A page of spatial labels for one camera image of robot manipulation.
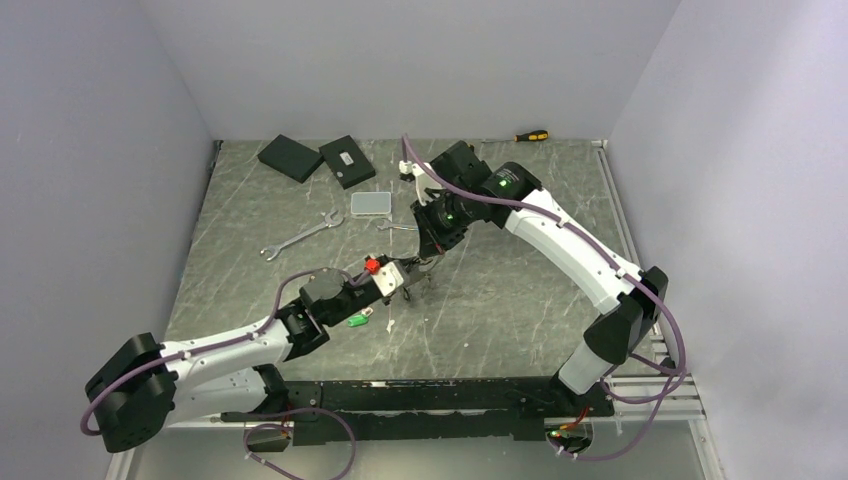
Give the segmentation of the key with green tag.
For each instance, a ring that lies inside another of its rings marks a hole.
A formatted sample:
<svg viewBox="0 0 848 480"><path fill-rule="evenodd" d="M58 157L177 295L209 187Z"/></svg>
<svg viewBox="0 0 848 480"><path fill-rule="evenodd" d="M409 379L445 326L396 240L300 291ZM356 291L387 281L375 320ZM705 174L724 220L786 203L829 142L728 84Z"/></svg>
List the key with green tag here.
<svg viewBox="0 0 848 480"><path fill-rule="evenodd" d="M347 326L350 328L356 328L363 325L366 325L374 310L371 307L366 307L360 310L358 313L352 315L346 320Z"/></svg>

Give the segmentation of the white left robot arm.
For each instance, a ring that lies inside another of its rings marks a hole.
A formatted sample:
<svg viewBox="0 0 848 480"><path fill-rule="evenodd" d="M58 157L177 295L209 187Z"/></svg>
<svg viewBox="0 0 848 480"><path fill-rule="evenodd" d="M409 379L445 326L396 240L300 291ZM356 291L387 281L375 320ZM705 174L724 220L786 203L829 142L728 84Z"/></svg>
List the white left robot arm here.
<svg viewBox="0 0 848 480"><path fill-rule="evenodd" d="M272 420L289 402L277 366L329 340L329 328L425 278L418 257L369 256L357 274L323 267L278 286L270 313L217 334L157 341L130 337L85 384L80 431L106 450L133 449L174 423L218 413Z"/></svg>

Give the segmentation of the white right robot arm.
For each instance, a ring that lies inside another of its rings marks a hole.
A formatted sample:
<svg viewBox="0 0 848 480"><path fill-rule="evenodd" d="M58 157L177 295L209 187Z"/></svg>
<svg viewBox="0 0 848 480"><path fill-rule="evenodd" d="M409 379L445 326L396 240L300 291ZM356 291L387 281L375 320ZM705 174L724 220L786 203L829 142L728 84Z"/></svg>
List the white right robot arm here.
<svg viewBox="0 0 848 480"><path fill-rule="evenodd" d="M643 270L600 243L516 162L492 170L464 141L430 162L419 158L408 137L401 148L399 168L418 195L412 211L420 258L445 254L471 224L488 222L534 247L591 300L599 315L557 370L550 391L557 411L578 413L589 402L589 390L626 362L656 322L667 276L657 267Z"/></svg>

